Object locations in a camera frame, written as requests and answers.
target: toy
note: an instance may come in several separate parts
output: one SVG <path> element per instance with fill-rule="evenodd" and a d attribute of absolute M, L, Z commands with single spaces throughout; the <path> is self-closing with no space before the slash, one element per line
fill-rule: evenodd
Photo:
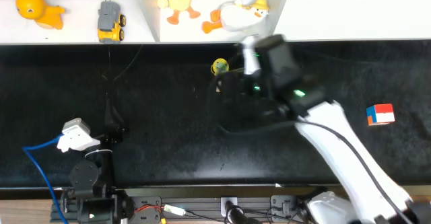
<path fill-rule="evenodd" d="M 193 10 L 191 5 L 191 0 L 158 0 L 157 5 L 159 8 L 169 8 L 174 10 L 174 15 L 168 17 L 168 22 L 172 25 L 177 25 L 179 23 L 180 12 L 188 11 L 190 13 L 190 18 L 195 19 L 198 18 L 201 13 Z"/>
<path fill-rule="evenodd" d="M 18 13 L 29 20 L 34 20 L 40 27 L 51 29 L 63 28 L 60 14 L 65 13 L 65 8 L 50 6 L 45 0 L 16 0 Z"/>
<path fill-rule="evenodd" d="M 377 104 L 366 109 L 369 126 L 395 122 L 392 104 Z"/>
<path fill-rule="evenodd" d="M 124 40 L 126 17 L 120 13 L 120 5 L 111 1 L 103 1 L 99 9 L 97 22 L 99 42 L 118 44 Z"/>
<path fill-rule="evenodd" d="M 211 66 L 211 72 L 214 75 L 218 75 L 219 73 L 225 73 L 227 71 L 229 71 L 229 64 L 225 59 L 217 59 Z"/>
<path fill-rule="evenodd" d="M 204 22 L 202 30 L 208 34 L 214 29 L 223 28 L 229 32 L 248 29 L 262 22 L 268 15 L 267 0 L 256 0 L 250 6 L 241 0 L 227 2 L 211 12 L 211 22 Z"/>

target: duck plush toy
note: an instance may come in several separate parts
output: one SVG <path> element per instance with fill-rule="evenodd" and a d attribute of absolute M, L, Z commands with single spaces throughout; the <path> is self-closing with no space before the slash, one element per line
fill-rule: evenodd
<path fill-rule="evenodd" d="M 204 22 L 202 30 L 208 34 L 223 28 L 229 32 L 249 29 L 262 22 L 268 15 L 267 0 L 256 0 L 252 5 L 243 5 L 241 0 L 222 4 L 211 12 L 211 22 Z"/>
<path fill-rule="evenodd" d="M 22 17 L 34 20 L 42 28 L 63 28 L 60 14 L 65 13 L 65 8 L 50 6 L 45 0 L 16 0 L 16 7 Z"/>
<path fill-rule="evenodd" d="M 160 8 L 169 8 L 174 10 L 174 15 L 169 17 L 167 20 L 172 25 L 177 25 L 179 23 L 180 12 L 188 11 L 190 13 L 190 18 L 198 18 L 201 13 L 195 11 L 190 5 L 191 0 L 158 0 L 157 5 Z"/>

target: black table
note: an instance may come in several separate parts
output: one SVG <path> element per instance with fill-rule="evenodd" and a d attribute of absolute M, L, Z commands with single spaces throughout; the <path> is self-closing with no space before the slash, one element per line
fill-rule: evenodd
<path fill-rule="evenodd" d="M 428 41 L 293 43 L 298 63 L 344 107 L 371 155 L 400 184 L 431 184 L 431 44 Z M 80 117 L 103 132 L 110 67 L 120 73 L 139 45 L 0 47 L 0 188 L 45 187 L 22 151 Z M 113 148 L 121 188 L 195 184 L 336 184 L 294 128 L 248 137 L 220 134 L 207 107 L 209 67 L 231 44 L 145 45 L 114 83 L 130 131 Z M 392 103 L 396 122 L 368 126 L 366 108 Z M 55 146 L 33 152 L 53 186 L 70 186 L 84 158 Z"/>

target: blue cube face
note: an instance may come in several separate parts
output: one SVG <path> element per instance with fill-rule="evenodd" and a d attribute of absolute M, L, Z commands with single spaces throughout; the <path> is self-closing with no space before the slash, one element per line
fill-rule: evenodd
<path fill-rule="evenodd" d="M 376 118 L 376 107 L 375 106 L 371 106 L 369 108 L 366 109 L 366 116 L 372 117 L 372 121 L 375 123 L 377 122 L 377 118 Z"/>

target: white duck plush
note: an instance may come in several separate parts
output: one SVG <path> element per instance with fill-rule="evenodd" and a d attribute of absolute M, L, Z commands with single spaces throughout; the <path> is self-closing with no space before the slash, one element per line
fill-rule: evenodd
<path fill-rule="evenodd" d="M 246 6 L 241 0 L 222 4 L 219 9 L 211 12 L 211 21 L 202 24 L 202 30 L 208 34 L 214 29 L 223 28 L 229 32 L 236 32 L 256 26 L 268 15 L 267 0 L 256 0 Z"/>

